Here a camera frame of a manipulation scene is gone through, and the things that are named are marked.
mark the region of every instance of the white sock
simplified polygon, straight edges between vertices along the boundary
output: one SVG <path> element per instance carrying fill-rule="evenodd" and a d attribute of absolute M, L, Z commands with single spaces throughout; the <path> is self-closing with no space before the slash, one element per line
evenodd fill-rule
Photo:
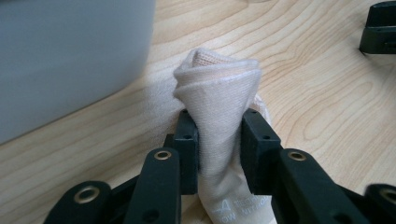
<path fill-rule="evenodd" d="M 214 223 L 270 223 L 271 198 L 252 195 L 239 160 L 240 123 L 252 107 L 268 120 L 256 95 L 262 70 L 255 60 L 235 60 L 193 50 L 174 73 L 174 95 L 199 132 L 198 195 Z"/>

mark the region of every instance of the light wood surface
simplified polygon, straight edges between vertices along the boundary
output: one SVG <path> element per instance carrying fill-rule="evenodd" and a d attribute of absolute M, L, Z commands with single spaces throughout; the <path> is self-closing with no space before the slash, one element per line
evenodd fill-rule
<path fill-rule="evenodd" d="M 374 3 L 158 0 L 141 78 L 0 146 L 0 223 L 41 223 L 77 183 L 116 187 L 137 175 L 173 131 L 183 106 L 172 72 L 198 47 L 261 62 L 259 94 L 284 147 L 311 153 L 358 193 L 396 185 L 396 56 L 358 50 Z M 183 223 L 211 223 L 195 196 L 183 197 L 182 210 Z"/>

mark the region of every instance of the black object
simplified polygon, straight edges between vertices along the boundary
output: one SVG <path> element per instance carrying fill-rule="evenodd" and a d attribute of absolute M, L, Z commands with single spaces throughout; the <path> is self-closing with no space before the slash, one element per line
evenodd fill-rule
<path fill-rule="evenodd" d="M 244 114 L 241 132 L 249 189 L 273 196 L 277 223 L 396 223 L 395 187 L 370 185 L 361 196 L 336 185 L 308 153 L 283 149 L 255 110 Z M 76 185 L 45 223 L 179 223 L 180 194 L 196 193 L 197 172 L 198 132 L 183 110 L 176 133 L 148 154 L 140 176 L 114 189 L 99 181 Z"/>
<path fill-rule="evenodd" d="M 197 174 L 198 132 L 183 110 L 175 134 L 166 136 L 162 148 L 150 151 L 139 176 L 114 189 L 100 181 L 76 185 L 44 223 L 179 223 L 180 194 L 197 192 Z"/>
<path fill-rule="evenodd" d="M 370 7 L 360 50 L 370 54 L 396 53 L 396 1 Z"/>

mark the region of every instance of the gray container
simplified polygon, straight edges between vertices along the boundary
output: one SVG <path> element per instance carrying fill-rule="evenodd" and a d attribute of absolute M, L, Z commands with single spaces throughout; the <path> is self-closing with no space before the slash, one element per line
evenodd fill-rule
<path fill-rule="evenodd" d="M 0 144 L 136 79 L 154 8 L 154 0 L 1 1 Z"/>

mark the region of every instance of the fabric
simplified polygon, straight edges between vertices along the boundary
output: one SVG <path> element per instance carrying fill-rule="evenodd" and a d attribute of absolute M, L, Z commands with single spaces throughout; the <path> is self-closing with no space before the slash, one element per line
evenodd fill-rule
<path fill-rule="evenodd" d="M 235 60 L 208 49 L 193 50 L 174 72 L 174 95 L 198 127 L 198 195 L 214 223 L 274 222 L 270 197 L 250 193 L 239 160 L 244 112 L 252 107 L 269 119 L 256 95 L 261 75 L 255 60 Z"/>

